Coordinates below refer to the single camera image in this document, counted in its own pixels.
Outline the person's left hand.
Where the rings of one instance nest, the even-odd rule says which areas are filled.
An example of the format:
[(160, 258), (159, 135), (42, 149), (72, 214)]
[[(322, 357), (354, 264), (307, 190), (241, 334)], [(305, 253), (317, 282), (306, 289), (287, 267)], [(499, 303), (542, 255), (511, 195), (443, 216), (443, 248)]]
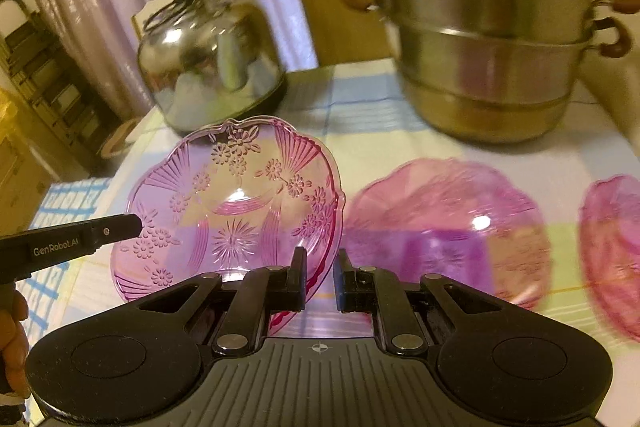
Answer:
[(27, 399), (30, 395), (25, 375), (25, 361), (28, 355), (28, 339), (22, 322), (28, 317), (28, 306), (19, 291), (14, 291), (10, 311), (1, 311), (1, 355), (6, 381), (12, 391)]

